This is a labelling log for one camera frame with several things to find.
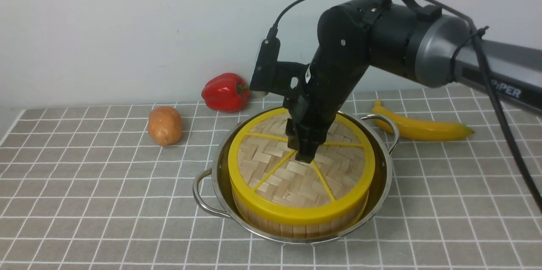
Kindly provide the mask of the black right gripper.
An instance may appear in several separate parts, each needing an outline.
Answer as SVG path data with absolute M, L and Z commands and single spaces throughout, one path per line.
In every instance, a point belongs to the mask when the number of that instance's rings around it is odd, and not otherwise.
M 297 151 L 296 161 L 314 160 L 343 104 L 344 100 L 332 93 L 325 93 L 323 100 L 312 99 L 305 92 L 299 92 L 296 98 L 283 98 L 283 107 L 290 114 L 286 124 L 287 146 Z

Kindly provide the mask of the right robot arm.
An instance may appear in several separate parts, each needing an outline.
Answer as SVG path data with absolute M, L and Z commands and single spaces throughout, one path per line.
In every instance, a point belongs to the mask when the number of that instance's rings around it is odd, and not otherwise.
M 288 101 L 288 146 L 296 160 L 314 159 L 337 112 L 368 67 L 428 88 L 456 82 L 485 88 L 474 49 L 475 31 L 457 16 L 420 16 L 382 0 L 351 0 L 318 21 L 318 48 Z

